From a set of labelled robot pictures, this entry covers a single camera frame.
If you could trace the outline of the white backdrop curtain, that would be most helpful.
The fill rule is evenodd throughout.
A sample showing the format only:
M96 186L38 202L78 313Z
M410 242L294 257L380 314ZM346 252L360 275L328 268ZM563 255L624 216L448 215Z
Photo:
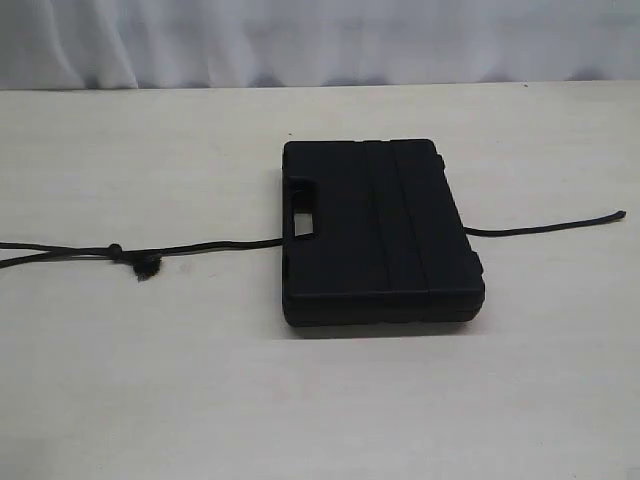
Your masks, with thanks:
M635 1L5 1L5 89L624 80Z

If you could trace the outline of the black plastic carry case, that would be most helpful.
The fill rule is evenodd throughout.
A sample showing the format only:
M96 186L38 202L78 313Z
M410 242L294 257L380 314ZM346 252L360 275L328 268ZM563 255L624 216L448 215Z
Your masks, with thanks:
M286 143L282 239L293 327L467 322L485 300L481 261L428 139Z

